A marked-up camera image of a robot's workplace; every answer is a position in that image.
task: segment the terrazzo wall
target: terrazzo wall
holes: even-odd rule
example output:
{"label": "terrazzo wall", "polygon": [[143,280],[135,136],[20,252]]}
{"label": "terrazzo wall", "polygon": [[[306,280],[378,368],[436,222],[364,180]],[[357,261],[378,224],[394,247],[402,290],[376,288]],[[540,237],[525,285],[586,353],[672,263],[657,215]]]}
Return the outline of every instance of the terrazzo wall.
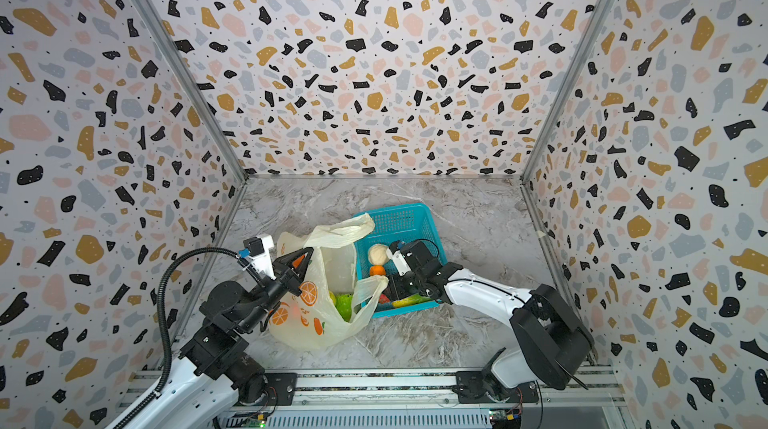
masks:
{"label": "terrazzo wall", "polygon": [[639,427],[768,427],[767,0],[616,0],[531,187]]}
{"label": "terrazzo wall", "polygon": [[129,0],[3,3],[0,427],[103,427],[235,182]]}
{"label": "terrazzo wall", "polygon": [[152,0],[252,174],[520,172],[596,0]]}

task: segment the gray marble surface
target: gray marble surface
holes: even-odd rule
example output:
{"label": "gray marble surface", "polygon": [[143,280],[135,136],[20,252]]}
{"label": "gray marble surface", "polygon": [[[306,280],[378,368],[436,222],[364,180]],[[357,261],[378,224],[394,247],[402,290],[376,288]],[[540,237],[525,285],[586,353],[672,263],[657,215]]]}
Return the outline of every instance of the gray marble surface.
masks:
{"label": "gray marble surface", "polygon": [[[432,210],[448,261],[516,287],[552,284],[518,182],[513,179],[258,178],[250,181],[223,246],[240,250],[262,233],[306,235],[368,209],[423,202]],[[253,282],[219,257],[202,291]],[[202,322],[195,311],[185,342]],[[500,322],[464,307],[441,305],[372,319],[357,335],[323,351],[294,351],[269,331],[247,335],[249,355],[270,368],[476,367],[512,341]]]}

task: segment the white plastic bag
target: white plastic bag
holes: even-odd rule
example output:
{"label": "white plastic bag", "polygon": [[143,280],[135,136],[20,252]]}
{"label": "white plastic bag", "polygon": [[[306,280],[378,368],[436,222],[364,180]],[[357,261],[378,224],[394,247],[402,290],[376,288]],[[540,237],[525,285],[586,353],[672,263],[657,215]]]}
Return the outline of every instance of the white plastic bag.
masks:
{"label": "white plastic bag", "polygon": [[[364,328],[379,304],[387,278],[356,280],[354,242],[373,231],[371,216],[363,214],[335,225],[318,225],[312,234],[296,237],[283,232],[277,239],[277,257],[305,247],[315,249],[302,284],[302,295],[288,293],[270,319],[270,332],[284,344],[300,351],[322,349],[343,341]],[[350,293],[352,317],[344,321],[333,305],[329,290]],[[355,312],[362,302],[370,302]]]}

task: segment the beige ball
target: beige ball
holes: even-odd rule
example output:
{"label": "beige ball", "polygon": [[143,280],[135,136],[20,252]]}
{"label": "beige ball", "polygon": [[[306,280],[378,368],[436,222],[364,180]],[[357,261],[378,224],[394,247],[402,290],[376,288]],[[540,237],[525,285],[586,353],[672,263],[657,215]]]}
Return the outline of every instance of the beige ball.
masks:
{"label": "beige ball", "polygon": [[389,261],[384,244],[374,244],[368,249],[368,261],[372,265],[384,265]]}

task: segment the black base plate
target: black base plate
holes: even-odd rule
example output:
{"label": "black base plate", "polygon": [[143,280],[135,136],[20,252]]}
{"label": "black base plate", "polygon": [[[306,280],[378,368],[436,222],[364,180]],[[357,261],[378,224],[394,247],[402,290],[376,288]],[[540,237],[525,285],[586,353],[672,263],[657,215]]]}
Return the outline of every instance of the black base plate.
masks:
{"label": "black base plate", "polygon": [[[538,403],[536,387],[531,389],[530,383],[526,382],[517,386],[517,389],[523,394],[523,403]],[[482,388],[482,375],[480,371],[457,372],[454,392],[458,395],[459,404],[497,404],[496,401],[485,394],[485,389]],[[516,405],[519,402],[520,398],[517,395],[513,395],[508,401],[510,405]]]}
{"label": "black base plate", "polygon": [[266,393],[270,397],[266,406],[292,405],[293,395],[296,393],[296,379],[298,375],[295,372],[270,372],[264,376],[266,376]]}

